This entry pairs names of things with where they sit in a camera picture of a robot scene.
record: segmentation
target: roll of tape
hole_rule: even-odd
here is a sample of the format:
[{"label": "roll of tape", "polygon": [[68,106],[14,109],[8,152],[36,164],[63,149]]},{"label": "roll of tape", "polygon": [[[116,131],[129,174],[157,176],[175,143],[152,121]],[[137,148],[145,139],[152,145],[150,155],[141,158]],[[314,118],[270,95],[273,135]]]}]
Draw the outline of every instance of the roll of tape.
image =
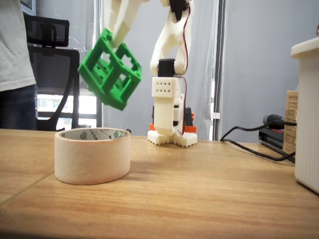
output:
[{"label": "roll of tape", "polygon": [[130,170],[131,134],[114,128],[76,128],[55,134],[55,177],[64,183],[106,183]]}]

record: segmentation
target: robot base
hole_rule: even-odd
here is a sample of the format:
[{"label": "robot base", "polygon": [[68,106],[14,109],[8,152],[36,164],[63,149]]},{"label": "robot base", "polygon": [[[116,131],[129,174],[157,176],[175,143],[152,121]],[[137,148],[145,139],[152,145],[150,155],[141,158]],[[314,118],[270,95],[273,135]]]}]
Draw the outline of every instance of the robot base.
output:
[{"label": "robot base", "polygon": [[174,143],[187,148],[189,146],[197,144],[197,134],[184,133],[183,135],[179,135],[175,133],[172,136],[167,136],[159,134],[157,133],[157,131],[150,130],[148,132],[148,141],[155,145]]}]

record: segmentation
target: wooden table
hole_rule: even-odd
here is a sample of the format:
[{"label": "wooden table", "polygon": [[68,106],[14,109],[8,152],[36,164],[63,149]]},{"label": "wooden table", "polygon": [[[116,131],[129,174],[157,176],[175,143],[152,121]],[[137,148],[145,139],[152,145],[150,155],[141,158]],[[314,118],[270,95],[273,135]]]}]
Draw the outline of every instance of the wooden table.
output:
[{"label": "wooden table", "polygon": [[127,176],[75,186],[54,177],[53,135],[0,130],[0,238],[319,238],[319,197],[290,162],[133,137]]}]

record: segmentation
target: green cube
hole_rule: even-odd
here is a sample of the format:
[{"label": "green cube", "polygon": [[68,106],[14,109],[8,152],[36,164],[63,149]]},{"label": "green cube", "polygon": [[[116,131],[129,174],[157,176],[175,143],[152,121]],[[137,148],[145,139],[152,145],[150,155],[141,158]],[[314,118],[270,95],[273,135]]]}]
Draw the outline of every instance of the green cube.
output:
[{"label": "green cube", "polygon": [[[102,103],[122,111],[141,81],[142,68],[124,43],[114,52],[111,41],[112,33],[105,29],[78,71]],[[110,55],[110,62],[101,58],[103,53]],[[132,68],[124,65],[124,56],[130,58]]]}]

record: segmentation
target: wall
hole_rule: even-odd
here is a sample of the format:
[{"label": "wall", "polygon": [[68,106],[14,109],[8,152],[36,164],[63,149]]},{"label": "wall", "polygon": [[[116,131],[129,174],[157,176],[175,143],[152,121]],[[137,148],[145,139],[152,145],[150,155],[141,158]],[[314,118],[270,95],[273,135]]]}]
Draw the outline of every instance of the wall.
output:
[{"label": "wall", "polygon": [[[285,116],[287,90],[298,86],[291,47],[315,37],[318,9],[318,0],[227,0],[222,135],[262,125],[264,115]],[[228,137],[258,141],[257,132]]]},{"label": "wall", "polygon": [[[209,136],[215,5],[215,0],[195,1],[189,68],[185,75],[188,84],[186,106],[195,112],[194,124],[199,139]],[[169,8],[162,7],[159,0],[141,6],[125,43],[140,62],[143,78],[122,112],[103,106],[104,126],[130,128],[133,135],[147,135],[154,105],[150,61],[168,11]]]}]

